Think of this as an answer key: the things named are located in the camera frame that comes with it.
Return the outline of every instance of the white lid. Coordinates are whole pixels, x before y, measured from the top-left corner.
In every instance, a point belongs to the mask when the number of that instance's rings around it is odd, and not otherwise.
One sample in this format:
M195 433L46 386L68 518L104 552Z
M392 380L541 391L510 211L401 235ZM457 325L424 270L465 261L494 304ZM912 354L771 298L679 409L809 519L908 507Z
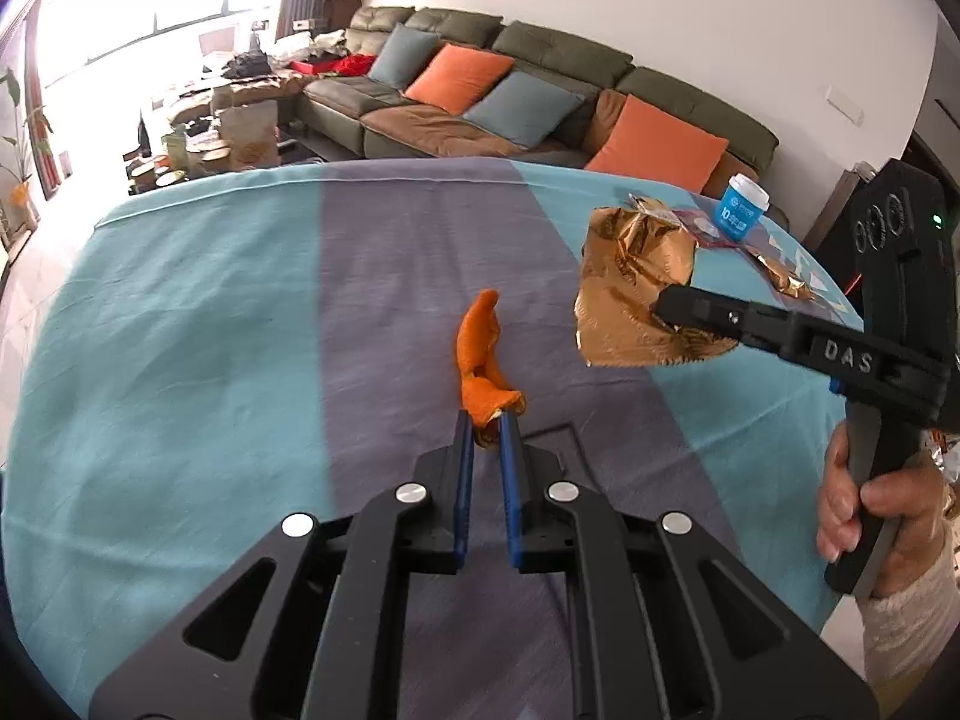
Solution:
M766 190L757 182L743 175L742 172L738 172L730 179L730 185L750 201L750 204L757 206L760 210L766 211L770 207L770 196L766 193Z

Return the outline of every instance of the throw pillow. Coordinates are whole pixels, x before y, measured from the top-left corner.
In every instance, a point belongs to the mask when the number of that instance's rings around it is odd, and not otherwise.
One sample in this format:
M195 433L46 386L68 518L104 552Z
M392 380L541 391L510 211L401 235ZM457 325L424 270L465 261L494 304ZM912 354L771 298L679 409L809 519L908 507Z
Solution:
M404 93L410 100L459 116L514 66L510 56L444 46Z
M729 143L628 95L610 138L586 170L662 181L699 193Z
M402 91L424 69L439 42L440 35L399 23L383 44L367 77Z
M464 119L517 146L534 148L583 101L580 95L514 71L464 113Z
M593 111L593 118L590 119L590 126L587 128L587 134L584 135L584 151L590 156L594 156L597 151L603 148L603 144L610 139L610 133L616 126L616 120L620 118L623 110L623 103L627 101L627 95L623 92L616 92L613 89L604 89L597 98L597 107Z

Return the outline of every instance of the silver screw head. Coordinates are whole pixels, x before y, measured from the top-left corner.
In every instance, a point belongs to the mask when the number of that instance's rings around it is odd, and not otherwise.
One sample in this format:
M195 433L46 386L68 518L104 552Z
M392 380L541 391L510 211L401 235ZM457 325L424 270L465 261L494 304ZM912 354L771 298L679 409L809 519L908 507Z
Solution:
M580 488L573 482L554 482L547 488L546 494L558 503L569 503L579 497Z
M416 482L407 482L397 488L397 500L400 503L419 503L426 498L426 487Z
M313 530L313 517L309 514L290 514L283 520L280 528L290 538L300 538Z
M661 520L661 524L664 525L664 531L673 533L674 536L683 536L693 528L693 522L683 512L664 514L664 519Z

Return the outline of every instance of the crumpled gold foil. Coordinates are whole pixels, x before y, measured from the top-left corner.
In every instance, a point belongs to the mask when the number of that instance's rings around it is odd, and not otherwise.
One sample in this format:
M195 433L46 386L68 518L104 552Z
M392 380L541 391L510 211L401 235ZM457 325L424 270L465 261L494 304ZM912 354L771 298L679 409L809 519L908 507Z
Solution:
M783 295L789 295L791 298L800 298L800 300L815 300L813 291L806 285L806 282L797 274L794 274L784 263L781 263L775 257L768 257L762 251L755 247L743 247L754 260L760 265L760 269L767 274L770 283L774 289Z
M664 287L689 284L696 241L663 203L590 215L577 317L577 346L588 365L668 365L707 360L736 341L673 327L651 309Z

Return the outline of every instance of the teal tablecloth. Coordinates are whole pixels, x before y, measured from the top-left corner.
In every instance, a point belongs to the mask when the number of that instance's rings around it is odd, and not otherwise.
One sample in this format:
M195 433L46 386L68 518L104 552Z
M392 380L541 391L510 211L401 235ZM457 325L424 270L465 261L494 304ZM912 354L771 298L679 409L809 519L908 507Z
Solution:
M571 422L614 504L685 509L821 626L833 599L813 501L842 418L826 378L747 348L655 370L588 368L576 351L587 219L629 191L697 208L671 186L470 159L222 175L115 209L46 320L4 486L14 619L54 688L85 714L285 514L355 511L447 443L453 337L484 287L502 295L525 429ZM856 326L800 245L761 225L752 240ZM700 250L693 285L779 301L734 250ZM481 457L466 574L415 584L404 716L568 712L563 626L546 587L507 566L498 488Z

